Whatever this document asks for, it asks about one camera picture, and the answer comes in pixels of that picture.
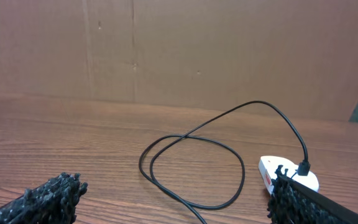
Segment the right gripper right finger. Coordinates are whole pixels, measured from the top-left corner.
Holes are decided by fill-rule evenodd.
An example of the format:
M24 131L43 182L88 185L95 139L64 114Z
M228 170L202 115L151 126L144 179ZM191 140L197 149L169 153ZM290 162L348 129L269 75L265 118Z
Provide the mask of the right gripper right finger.
M358 213L287 176L279 165L272 180L267 217L277 224L358 224Z

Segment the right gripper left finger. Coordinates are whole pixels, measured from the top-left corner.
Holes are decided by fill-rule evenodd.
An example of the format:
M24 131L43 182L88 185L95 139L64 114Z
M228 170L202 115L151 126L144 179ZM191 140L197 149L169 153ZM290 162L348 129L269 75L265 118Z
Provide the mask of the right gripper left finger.
M72 224L88 189L80 174L61 173L0 207L0 224Z

